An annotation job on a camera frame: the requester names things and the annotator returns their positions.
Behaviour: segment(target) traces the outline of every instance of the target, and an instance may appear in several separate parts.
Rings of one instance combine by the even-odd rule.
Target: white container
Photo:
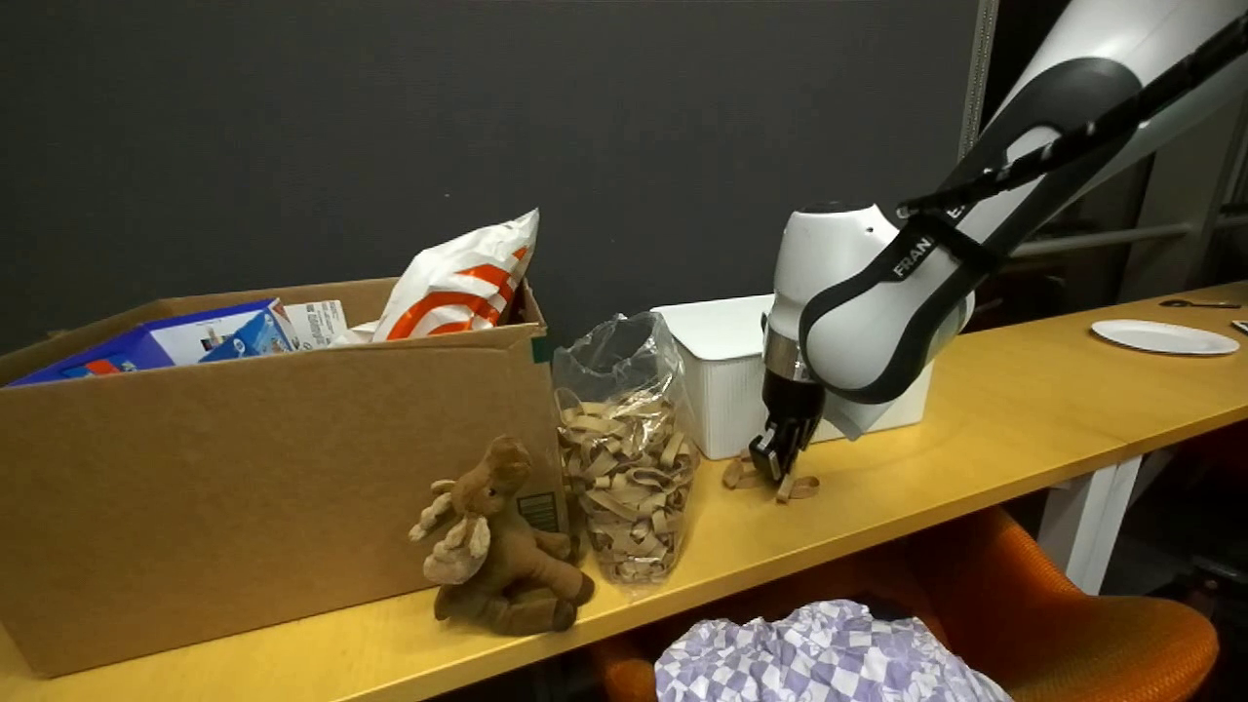
[[[713,459],[740,458],[765,429],[765,317],[774,298],[727,298],[697,306],[657,307],[674,348],[678,373],[678,425]],[[926,373],[883,412],[878,429],[917,425],[927,404],[931,364]],[[814,441],[841,436],[821,421]]]

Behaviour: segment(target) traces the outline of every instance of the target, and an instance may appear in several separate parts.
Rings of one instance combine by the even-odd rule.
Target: dark gray wall
[[[0,348],[169,294],[402,272],[544,205],[536,285],[761,294],[796,205],[931,187],[979,0],[0,7]]]

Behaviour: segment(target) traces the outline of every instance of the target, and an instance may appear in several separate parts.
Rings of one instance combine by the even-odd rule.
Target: cardboard box
[[[678,421],[688,436],[713,459],[740,458],[767,421],[765,317],[774,313],[774,298],[665,306],[657,313],[682,364]],[[931,364],[873,429],[917,425],[927,411],[927,387]],[[814,441],[831,436],[841,433],[831,421],[821,421]]]
[[[158,299],[0,359],[0,384],[126,326],[259,298],[376,320],[396,281]],[[546,325],[0,387],[0,620],[41,673],[425,588],[429,485],[514,433],[567,530]]]

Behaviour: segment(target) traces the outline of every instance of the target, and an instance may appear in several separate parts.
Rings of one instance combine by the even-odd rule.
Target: cloth
[[[657,664],[665,702],[1008,702],[917,618],[814,602],[783,620],[702,620]]]

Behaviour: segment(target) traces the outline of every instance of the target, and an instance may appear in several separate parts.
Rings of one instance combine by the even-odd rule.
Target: white plate
[[[1207,326],[1153,325],[1153,320],[1096,320],[1094,332],[1121,348],[1140,348],[1153,355],[1234,355],[1237,339],[1215,337]]]

